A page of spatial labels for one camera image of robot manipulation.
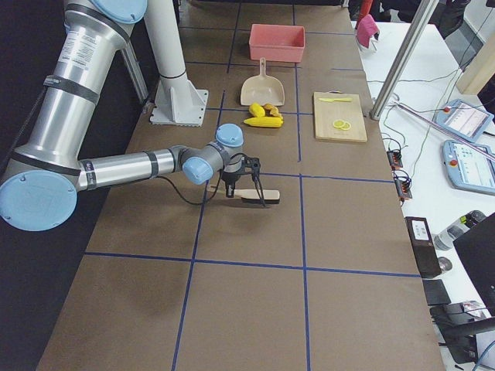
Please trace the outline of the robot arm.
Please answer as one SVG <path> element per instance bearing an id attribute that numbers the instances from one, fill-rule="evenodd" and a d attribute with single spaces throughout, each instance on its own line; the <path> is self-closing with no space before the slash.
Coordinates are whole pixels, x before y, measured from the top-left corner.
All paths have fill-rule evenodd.
<path id="1" fill-rule="evenodd" d="M 223 124 L 201 149 L 184 145 L 130 155 L 80 159 L 79 152 L 116 52 L 122 52 L 136 87 L 144 81 L 133 61 L 131 33 L 144 22 L 159 71 L 152 123 L 198 127 L 208 92 L 189 80 L 176 14 L 171 1 L 67 1 L 67 36 L 53 73 L 46 77 L 42 105 L 28 142 L 16 148 L 1 180 L 1 217 L 26 231 L 64 223 L 75 210 L 77 194 L 164 178 L 182 172 L 201 185 L 217 176 L 234 196 L 243 175 L 252 177 L 262 202 L 261 164 L 243 151 L 243 132 Z"/>

